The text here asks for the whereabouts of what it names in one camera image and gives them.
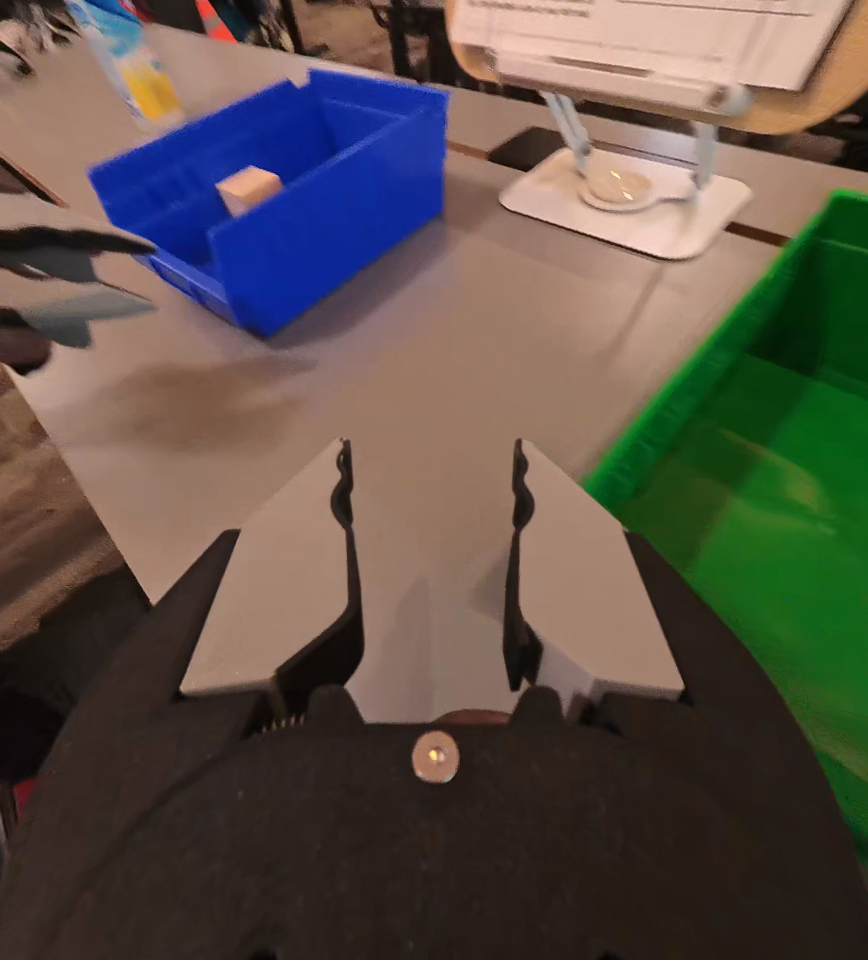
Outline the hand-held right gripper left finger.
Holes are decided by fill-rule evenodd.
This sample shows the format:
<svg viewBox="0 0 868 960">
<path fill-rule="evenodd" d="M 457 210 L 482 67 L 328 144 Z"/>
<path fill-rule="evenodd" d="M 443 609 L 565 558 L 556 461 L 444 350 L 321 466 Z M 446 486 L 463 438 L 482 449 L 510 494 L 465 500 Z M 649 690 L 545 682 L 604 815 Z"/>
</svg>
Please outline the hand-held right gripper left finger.
<svg viewBox="0 0 868 960">
<path fill-rule="evenodd" d="M 242 526 L 179 692 L 309 698 L 343 687 L 365 628 L 352 446 L 335 438 Z"/>
</svg>

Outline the black flat slab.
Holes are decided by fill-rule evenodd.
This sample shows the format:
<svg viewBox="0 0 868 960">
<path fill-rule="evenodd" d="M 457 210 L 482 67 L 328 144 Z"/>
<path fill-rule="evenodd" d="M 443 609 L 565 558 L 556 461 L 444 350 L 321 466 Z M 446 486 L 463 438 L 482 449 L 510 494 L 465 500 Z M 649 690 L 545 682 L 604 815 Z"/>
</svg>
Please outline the black flat slab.
<svg viewBox="0 0 868 960">
<path fill-rule="evenodd" d="M 560 132 L 529 126 L 486 153 L 492 164 L 519 173 L 528 173 L 561 150 L 568 149 Z"/>
</svg>

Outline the white printed paper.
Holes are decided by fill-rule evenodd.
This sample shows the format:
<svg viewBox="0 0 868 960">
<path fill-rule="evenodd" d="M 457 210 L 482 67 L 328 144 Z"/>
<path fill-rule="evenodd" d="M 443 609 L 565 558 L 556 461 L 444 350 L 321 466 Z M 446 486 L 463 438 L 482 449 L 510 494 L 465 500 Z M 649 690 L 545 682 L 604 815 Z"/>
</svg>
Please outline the white printed paper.
<svg viewBox="0 0 868 960">
<path fill-rule="evenodd" d="M 454 2 L 450 40 L 582 64 L 801 90 L 849 1 Z"/>
</svg>

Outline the green plastic bin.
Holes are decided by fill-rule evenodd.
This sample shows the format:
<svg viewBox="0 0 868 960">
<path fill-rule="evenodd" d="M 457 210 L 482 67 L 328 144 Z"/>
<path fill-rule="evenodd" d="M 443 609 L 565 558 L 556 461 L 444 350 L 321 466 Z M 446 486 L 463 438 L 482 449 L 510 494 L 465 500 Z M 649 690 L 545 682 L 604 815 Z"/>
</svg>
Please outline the green plastic bin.
<svg viewBox="0 0 868 960">
<path fill-rule="evenodd" d="M 583 487 L 769 674 L 868 862 L 868 194 L 829 195 Z"/>
</svg>

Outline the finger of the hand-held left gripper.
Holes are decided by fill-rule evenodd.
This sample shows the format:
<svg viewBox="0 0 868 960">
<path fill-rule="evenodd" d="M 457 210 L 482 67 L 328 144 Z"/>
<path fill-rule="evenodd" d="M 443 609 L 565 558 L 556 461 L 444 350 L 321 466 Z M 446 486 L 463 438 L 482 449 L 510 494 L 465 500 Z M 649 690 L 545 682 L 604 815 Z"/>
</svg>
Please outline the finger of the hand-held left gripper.
<svg viewBox="0 0 868 960">
<path fill-rule="evenodd" d="M 148 298 L 92 279 L 74 281 L 0 267 L 0 330 L 32 330 L 73 349 L 92 344 L 90 324 L 155 310 Z"/>
<path fill-rule="evenodd" d="M 149 240 L 30 194 L 0 193 L 0 268 L 20 276 L 95 280 L 93 259 L 147 257 Z"/>
</svg>

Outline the white wipes canister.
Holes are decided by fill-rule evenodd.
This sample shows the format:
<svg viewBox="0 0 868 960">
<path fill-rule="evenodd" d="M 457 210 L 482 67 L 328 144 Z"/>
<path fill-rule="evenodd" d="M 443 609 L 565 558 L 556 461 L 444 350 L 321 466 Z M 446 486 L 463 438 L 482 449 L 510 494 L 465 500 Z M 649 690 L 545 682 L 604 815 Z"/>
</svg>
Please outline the white wipes canister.
<svg viewBox="0 0 868 960">
<path fill-rule="evenodd" d="M 133 2 L 66 1 L 104 75 L 145 130 L 166 131 L 184 121 L 175 86 L 147 42 Z"/>
</svg>

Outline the blue plastic bin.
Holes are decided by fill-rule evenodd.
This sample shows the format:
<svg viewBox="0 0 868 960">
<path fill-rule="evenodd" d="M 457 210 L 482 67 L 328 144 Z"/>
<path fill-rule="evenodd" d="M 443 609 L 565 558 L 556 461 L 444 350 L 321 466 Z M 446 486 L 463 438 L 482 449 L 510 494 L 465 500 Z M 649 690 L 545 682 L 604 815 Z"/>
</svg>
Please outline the blue plastic bin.
<svg viewBox="0 0 868 960">
<path fill-rule="evenodd" d="M 164 282 L 271 335 L 440 216 L 450 95 L 309 69 L 108 158 L 87 176 Z M 215 184 L 248 166 L 283 189 L 240 217 Z"/>
</svg>

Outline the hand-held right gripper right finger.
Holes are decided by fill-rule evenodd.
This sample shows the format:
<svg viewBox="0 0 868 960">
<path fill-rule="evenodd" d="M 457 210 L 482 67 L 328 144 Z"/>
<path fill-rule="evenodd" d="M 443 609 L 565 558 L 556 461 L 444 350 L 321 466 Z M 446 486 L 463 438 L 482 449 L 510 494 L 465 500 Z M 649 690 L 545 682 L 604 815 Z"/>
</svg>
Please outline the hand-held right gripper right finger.
<svg viewBox="0 0 868 960">
<path fill-rule="evenodd" d="M 512 494 L 510 690 L 546 687 L 566 714 L 610 693 L 678 701 L 685 682 L 621 523 L 527 439 L 514 442 Z"/>
</svg>

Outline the tan rounded board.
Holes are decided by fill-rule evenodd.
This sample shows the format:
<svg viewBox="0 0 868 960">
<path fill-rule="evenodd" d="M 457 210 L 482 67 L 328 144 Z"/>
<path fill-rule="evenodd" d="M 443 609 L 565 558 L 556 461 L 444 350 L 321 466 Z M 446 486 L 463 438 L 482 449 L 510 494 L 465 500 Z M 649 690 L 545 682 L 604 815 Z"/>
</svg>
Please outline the tan rounded board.
<svg viewBox="0 0 868 960">
<path fill-rule="evenodd" d="M 453 4 L 445 3 L 447 35 Z M 479 80 L 540 93 L 564 93 L 759 135 L 800 132 L 832 118 L 868 92 L 868 1 L 851 2 L 798 91 L 509 51 L 496 53 L 448 40 L 458 64 Z"/>
</svg>

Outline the large wooden cube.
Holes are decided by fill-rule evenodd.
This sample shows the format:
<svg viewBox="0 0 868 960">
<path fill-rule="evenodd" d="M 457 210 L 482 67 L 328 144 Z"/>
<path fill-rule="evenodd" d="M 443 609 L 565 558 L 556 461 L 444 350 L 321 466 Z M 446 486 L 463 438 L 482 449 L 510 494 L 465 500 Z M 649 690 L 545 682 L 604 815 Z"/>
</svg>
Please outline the large wooden cube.
<svg viewBox="0 0 868 960">
<path fill-rule="evenodd" d="M 278 174 L 248 166 L 215 183 L 226 212 L 240 217 L 272 199 L 284 189 Z"/>
</svg>

